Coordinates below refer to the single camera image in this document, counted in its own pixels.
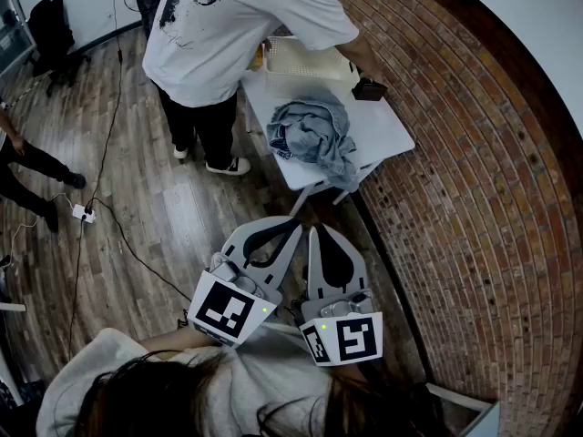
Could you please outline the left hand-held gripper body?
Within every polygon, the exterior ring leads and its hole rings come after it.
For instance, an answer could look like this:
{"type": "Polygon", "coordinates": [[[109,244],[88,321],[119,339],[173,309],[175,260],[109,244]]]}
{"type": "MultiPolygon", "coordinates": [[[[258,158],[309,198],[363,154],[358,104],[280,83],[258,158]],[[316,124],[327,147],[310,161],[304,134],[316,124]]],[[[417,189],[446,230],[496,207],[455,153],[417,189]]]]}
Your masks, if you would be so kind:
{"type": "Polygon", "coordinates": [[[203,271],[187,313],[193,327],[212,339],[239,347],[270,317],[282,294],[253,280],[221,253],[203,271]]]}

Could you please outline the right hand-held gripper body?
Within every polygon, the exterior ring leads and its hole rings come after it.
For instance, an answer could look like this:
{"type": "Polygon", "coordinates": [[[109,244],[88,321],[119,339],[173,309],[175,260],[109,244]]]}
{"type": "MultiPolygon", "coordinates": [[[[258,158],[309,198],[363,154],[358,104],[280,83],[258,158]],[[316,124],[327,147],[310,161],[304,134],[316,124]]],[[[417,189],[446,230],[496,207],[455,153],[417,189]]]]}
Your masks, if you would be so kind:
{"type": "Polygon", "coordinates": [[[302,304],[300,331],[318,366],[343,366],[380,358],[383,314],[370,290],[302,304]]]}

